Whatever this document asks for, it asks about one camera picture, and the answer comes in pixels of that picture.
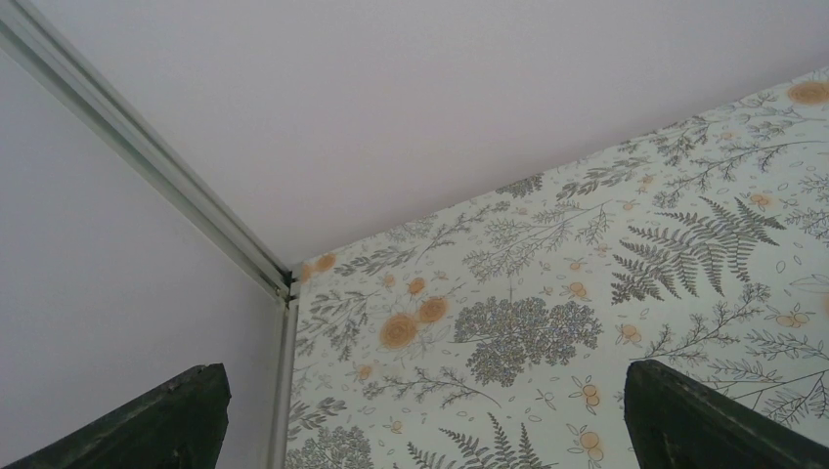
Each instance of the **wallpaper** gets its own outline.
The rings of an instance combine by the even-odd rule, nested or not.
[[[829,68],[301,281],[288,468],[635,468],[642,359],[829,445]]]

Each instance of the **wall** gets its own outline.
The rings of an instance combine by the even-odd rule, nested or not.
[[[643,359],[829,444],[829,67],[793,78],[306,264],[285,467],[638,468]]]
[[[829,64],[821,0],[32,1],[288,264]]]
[[[219,467],[256,467],[274,300],[3,54],[0,95],[0,465],[223,362]]]

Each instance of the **ceiling track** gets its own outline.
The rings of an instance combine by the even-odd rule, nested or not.
[[[289,300],[284,264],[31,3],[0,2],[0,45],[272,296]]]

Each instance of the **white ceiling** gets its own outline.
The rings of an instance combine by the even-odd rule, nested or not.
[[[34,0],[293,265],[829,64],[825,0]]]

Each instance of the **white wall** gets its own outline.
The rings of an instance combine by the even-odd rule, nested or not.
[[[223,362],[219,467],[257,467],[275,301],[2,53],[0,97],[0,466]]]
[[[32,0],[292,264],[829,64],[826,0]]]

